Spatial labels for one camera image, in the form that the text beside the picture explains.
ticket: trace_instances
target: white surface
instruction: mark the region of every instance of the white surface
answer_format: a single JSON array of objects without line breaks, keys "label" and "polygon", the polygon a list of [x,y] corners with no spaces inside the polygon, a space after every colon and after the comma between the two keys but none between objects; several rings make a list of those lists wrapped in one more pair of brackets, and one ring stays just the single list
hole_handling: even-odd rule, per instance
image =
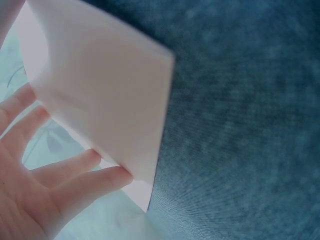
[{"label": "white surface", "polygon": [[38,99],[103,167],[134,177],[124,192],[147,210],[174,57],[114,17],[78,0],[29,0],[17,20]]}]

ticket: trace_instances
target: skin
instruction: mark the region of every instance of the skin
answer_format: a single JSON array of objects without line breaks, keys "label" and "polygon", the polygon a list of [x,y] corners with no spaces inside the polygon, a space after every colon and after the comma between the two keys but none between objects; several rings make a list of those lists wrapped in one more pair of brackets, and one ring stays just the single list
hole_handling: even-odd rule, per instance
[{"label": "skin", "polygon": [[[0,1],[0,47],[24,0]],[[36,100],[29,84],[0,103],[0,136]],[[0,139],[0,239],[53,239],[72,218],[97,198],[132,182],[122,167],[88,172],[101,157],[92,149],[34,170],[21,159],[37,129],[50,119],[36,107]]]}]

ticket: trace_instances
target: blue fabric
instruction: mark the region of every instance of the blue fabric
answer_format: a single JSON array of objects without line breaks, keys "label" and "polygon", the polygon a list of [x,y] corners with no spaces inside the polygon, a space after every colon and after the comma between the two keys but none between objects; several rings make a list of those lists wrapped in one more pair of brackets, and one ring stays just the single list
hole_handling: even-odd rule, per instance
[{"label": "blue fabric", "polygon": [[86,2],[176,54],[148,210],[167,239],[319,239],[320,1]]}]

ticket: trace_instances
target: finger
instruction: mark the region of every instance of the finger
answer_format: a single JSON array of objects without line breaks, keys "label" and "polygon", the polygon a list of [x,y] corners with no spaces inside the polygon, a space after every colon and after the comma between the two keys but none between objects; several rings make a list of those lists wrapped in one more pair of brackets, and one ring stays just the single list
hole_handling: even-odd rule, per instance
[{"label": "finger", "polygon": [[36,100],[29,83],[19,88],[11,97],[0,103],[0,136],[12,121]]},{"label": "finger", "polygon": [[123,188],[132,180],[123,167],[115,166],[83,173],[52,189],[50,195],[61,217],[69,221],[99,197]]},{"label": "finger", "polygon": [[14,159],[22,158],[32,136],[49,118],[44,107],[37,106],[3,136],[1,142]]},{"label": "finger", "polygon": [[0,49],[25,0],[0,1]]},{"label": "finger", "polygon": [[100,155],[89,149],[76,157],[34,169],[31,173],[43,186],[53,188],[93,169],[100,162]]}]

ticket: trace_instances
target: white paper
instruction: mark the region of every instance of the white paper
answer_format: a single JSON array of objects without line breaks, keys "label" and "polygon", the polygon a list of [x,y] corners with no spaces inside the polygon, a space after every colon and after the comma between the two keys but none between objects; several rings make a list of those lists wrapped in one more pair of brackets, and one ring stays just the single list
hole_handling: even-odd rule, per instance
[{"label": "white paper", "polygon": [[174,57],[79,0],[29,0],[18,20],[25,71],[40,102],[103,167],[134,177],[124,192],[147,210]]}]

